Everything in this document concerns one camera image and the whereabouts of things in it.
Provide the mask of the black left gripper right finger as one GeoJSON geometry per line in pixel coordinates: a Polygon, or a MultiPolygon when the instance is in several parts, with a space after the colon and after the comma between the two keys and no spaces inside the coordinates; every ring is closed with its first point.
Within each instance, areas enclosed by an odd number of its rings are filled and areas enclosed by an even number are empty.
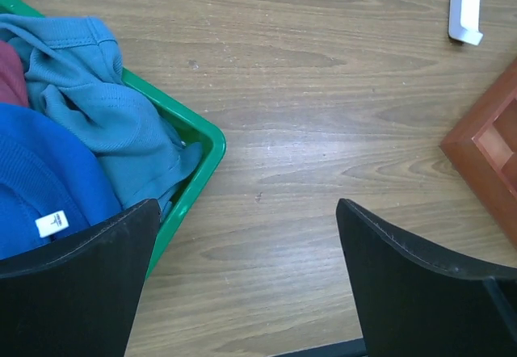
{"type": "Polygon", "coordinates": [[[336,219],[370,356],[514,356],[516,270],[341,199],[336,219]]]}

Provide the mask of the blue tank top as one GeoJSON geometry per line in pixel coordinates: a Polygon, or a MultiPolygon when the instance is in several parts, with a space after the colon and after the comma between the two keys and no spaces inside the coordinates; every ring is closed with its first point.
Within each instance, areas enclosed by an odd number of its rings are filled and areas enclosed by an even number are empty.
{"type": "Polygon", "coordinates": [[[1,105],[1,257],[45,246],[122,210],[94,154],[37,111],[1,105]]]}

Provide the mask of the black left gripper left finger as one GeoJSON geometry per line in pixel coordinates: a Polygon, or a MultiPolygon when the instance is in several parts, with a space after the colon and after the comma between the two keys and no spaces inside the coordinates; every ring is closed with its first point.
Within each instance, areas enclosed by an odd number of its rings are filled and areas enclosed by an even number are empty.
{"type": "Polygon", "coordinates": [[[161,209],[147,199],[1,262],[3,356],[122,356],[161,209]]]}

